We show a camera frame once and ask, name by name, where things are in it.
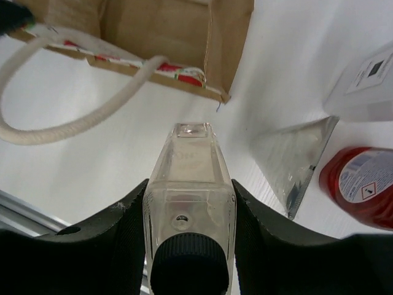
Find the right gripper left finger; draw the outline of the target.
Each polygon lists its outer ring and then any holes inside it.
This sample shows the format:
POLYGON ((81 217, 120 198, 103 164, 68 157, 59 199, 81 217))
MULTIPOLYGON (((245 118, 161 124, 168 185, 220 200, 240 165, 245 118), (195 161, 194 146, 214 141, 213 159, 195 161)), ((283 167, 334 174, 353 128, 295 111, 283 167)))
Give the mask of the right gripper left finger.
POLYGON ((1 230, 1 294, 139 294, 146 186, 57 234, 1 230))

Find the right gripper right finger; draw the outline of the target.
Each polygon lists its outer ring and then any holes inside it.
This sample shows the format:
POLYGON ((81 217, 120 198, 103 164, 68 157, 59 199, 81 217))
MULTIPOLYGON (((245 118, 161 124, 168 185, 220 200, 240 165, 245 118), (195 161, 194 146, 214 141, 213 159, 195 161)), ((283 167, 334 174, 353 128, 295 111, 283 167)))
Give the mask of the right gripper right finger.
POLYGON ((344 239, 307 229, 233 180, 241 294, 392 294, 392 235, 344 239))

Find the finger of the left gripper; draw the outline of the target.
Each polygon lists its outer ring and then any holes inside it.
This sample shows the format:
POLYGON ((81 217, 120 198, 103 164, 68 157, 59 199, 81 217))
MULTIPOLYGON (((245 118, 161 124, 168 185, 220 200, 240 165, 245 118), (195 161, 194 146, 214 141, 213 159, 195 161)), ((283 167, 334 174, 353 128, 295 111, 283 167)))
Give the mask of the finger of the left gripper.
POLYGON ((1 36, 35 21, 33 14, 27 7, 12 1, 1 0, 0 13, 1 36))

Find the beige bottle grey cap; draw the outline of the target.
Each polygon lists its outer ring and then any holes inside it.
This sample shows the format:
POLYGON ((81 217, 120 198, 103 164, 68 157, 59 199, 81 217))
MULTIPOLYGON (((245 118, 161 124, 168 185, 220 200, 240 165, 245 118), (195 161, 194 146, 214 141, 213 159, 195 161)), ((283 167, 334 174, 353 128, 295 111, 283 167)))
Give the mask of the beige bottle grey cap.
POLYGON ((210 124, 174 126, 142 209, 152 294, 230 293, 236 196, 210 124))

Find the red bottle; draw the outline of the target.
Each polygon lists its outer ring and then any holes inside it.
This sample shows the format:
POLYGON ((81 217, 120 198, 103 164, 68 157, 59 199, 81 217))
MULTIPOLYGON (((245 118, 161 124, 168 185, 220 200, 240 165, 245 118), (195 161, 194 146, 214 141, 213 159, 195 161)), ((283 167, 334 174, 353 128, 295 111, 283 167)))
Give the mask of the red bottle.
POLYGON ((340 150, 321 170, 319 186, 354 219, 392 230, 392 149, 340 150))

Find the white bottle grey cap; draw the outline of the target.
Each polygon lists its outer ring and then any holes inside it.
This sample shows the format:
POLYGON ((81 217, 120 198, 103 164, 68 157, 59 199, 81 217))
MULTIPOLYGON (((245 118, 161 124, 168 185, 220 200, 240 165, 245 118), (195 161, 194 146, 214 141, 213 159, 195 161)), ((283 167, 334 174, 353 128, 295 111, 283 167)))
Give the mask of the white bottle grey cap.
POLYGON ((323 102, 347 122, 392 120, 392 42, 350 62, 323 102))

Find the burlap watermelon canvas bag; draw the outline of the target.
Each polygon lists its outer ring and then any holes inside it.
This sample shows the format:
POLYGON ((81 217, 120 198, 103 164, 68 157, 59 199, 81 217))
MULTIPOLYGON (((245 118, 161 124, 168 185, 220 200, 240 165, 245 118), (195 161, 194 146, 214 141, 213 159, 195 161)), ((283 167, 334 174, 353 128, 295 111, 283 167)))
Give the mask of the burlap watermelon canvas bag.
POLYGON ((247 36, 253 1, 12 1, 34 23, 9 36, 24 42, 1 66, 1 88, 40 49, 131 77, 98 109, 64 124, 20 130, 1 121, 1 139, 41 145, 104 122, 147 82, 222 103, 229 99, 247 36))

